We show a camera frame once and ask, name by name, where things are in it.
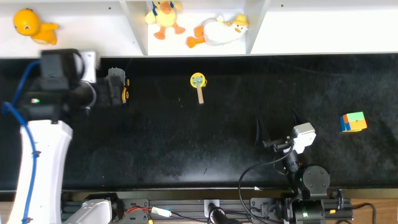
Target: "wooden handle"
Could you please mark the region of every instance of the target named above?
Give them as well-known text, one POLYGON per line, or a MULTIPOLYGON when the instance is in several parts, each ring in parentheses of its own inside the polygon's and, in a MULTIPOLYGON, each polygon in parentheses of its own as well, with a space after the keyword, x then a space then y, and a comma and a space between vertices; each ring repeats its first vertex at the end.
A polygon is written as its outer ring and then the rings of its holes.
POLYGON ((201 92, 201 87, 200 86, 197 86, 197 91, 198 91, 199 104, 204 104, 203 93, 201 92))

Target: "colorful cube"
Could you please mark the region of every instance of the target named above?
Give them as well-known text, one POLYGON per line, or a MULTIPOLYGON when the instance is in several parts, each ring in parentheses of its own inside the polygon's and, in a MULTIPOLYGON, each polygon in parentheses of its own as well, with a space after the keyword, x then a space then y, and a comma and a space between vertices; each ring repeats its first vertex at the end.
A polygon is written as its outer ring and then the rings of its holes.
POLYGON ((367 128, 363 112, 344 114, 340 117, 342 132, 357 132, 367 128))

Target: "white connector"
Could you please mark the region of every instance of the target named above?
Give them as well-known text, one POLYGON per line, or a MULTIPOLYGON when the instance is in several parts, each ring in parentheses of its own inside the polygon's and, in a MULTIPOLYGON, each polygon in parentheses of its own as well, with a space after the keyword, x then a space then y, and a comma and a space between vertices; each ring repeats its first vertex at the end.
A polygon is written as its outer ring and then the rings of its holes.
POLYGON ((163 208, 157 208, 157 207, 152 207, 151 213, 161 215, 163 217, 171 217, 172 212, 163 209, 163 208))

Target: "black tabletop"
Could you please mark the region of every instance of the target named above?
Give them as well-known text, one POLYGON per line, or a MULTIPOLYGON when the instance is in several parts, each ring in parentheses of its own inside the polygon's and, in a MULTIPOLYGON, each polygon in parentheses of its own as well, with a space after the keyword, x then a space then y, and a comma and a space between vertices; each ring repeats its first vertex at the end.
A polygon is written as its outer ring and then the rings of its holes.
MULTIPOLYGON (((301 160, 326 168, 332 187, 398 187, 396 57, 103 58, 99 77, 126 70, 129 104, 70 123, 63 189, 237 187, 247 167, 274 158, 254 147, 256 119, 281 138, 294 126, 292 109, 317 133, 301 160), (203 105, 189 82, 195 72, 208 80, 203 105), (368 129, 340 133, 340 116, 357 111, 368 129)), ((1 102, 11 100, 28 62, 0 60, 1 102)), ((20 141, 16 120, 0 115, 0 190, 16 188, 20 141)), ((272 166, 249 172, 243 185, 289 187, 272 166)))

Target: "stuffed duck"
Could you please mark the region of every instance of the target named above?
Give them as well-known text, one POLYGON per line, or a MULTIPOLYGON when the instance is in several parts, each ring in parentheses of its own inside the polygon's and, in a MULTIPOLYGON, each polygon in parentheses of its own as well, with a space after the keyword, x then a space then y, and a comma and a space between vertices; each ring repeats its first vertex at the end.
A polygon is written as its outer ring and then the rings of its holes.
POLYGON ((246 16, 239 14, 234 21, 225 22, 223 16, 207 19, 202 26, 195 28, 195 37, 188 37, 187 45, 193 48, 197 44, 206 43, 210 46, 228 44, 242 37, 248 30, 246 16))
POLYGON ((168 27, 174 27, 176 34, 185 32, 185 29, 176 23, 177 14, 174 10, 182 10, 181 3, 177 1, 153 1, 152 6, 152 10, 146 15, 145 21, 148 24, 156 22, 160 26, 160 31, 154 34, 156 38, 164 40, 166 38, 166 28, 168 27))
POLYGON ((30 36, 38 44, 57 43, 54 30, 58 29, 58 25, 42 22, 31 9, 22 9, 15 14, 14 27, 19 34, 30 36))

